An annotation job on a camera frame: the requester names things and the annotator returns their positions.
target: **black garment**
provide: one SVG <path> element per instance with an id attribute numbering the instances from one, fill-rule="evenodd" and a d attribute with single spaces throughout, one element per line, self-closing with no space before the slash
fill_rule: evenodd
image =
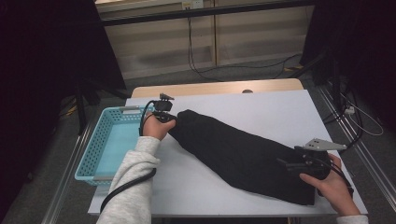
<path id="1" fill-rule="evenodd" d="M 276 160 L 304 162 L 290 147 L 190 110 L 178 113 L 177 125 L 169 133 L 235 188 L 290 203 L 315 202 L 315 189 L 298 176 L 289 175 Z"/>

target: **wall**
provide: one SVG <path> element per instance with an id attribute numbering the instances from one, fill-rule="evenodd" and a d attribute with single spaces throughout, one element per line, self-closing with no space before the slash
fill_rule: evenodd
<path id="1" fill-rule="evenodd" d="M 96 2 L 101 18 L 181 10 L 180 0 Z M 206 0 L 205 7 L 265 2 Z M 191 19 L 195 67 L 283 58 L 302 52 L 313 7 Z M 124 79 L 189 70 L 187 19 L 106 27 Z"/>

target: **sleeve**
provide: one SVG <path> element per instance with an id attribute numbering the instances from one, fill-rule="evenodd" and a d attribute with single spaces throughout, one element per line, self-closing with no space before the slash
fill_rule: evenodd
<path id="1" fill-rule="evenodd" d="M 110 186 L 109 192 L 117 187 L 147 175 L 156 168 L 160 160 L 153 155 L 160 145 L 160 140 L 143 136 L 139 137 L 135 150 L 129 150 Z M 132 186 L 112 198 L 97 223 L 150 223 L 150 200 L 152 179 Z"/>
<path id="2" fill-rule="evenodd" d="M 364 215 L 337 218 L 337 224 L 368 224 L 368 223 L 369 223 L 369 218 Z"/>

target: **plastic basket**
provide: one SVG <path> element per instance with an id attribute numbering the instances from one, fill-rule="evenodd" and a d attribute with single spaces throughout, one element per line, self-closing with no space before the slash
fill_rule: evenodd
<path id="1" fill-rule="evenodd" d="M 143 109 L 125 106 L 103 110 L 76 170 L 76 180 L 93 186 L 111 184 L 126 152 L 136 145 Z"/>

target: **white table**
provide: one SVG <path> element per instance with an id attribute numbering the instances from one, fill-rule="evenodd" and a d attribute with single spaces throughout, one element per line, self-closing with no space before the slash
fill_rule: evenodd
<path id="1" fill-rule="evenodd" d="M 133 98 L 126 105 L 145 105 L 150 98 Z M 178 96 L 171 113 L 191 109 L 235 128 L 275 140 L 288 147 L 312 138 L 331 141 L 307 91 Z M 286 203 L 230 187 L 217 174 L 167 135 L 156 156 L 162 163 L 154 177 L 151 211 L 154 217 L 307 217 L 335 214 L 326 199 L 313 206 Z M 346 178 L 353 182 L 345 167 Z M 359 193 L 354 201 L 367 210 Z M 99 214 L 106 187 L 98 188 L 90 214 Z"/>

